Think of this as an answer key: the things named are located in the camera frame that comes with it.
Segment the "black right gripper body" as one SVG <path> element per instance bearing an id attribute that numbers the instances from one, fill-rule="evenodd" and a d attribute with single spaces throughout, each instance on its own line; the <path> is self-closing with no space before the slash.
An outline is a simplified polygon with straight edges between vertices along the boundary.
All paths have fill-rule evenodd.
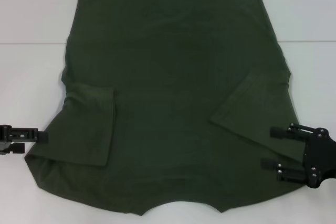
<path id="1" fill-rule="evenodd" d="M 326 179 L 335 179 L 335 141 L 327 129 L 316 128 L 309 136 L 303 166 L 310 188 L 320 187 Z"/>

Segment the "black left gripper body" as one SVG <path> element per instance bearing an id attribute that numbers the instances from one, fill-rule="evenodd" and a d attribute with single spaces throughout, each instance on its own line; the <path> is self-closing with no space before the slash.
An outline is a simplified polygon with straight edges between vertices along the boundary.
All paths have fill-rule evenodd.
<path id="1" fill-rule="evenodd" d="M 25 143 L 38 141 L 38 129 L 1 125 L 1 155 L 24 154 Z"/>

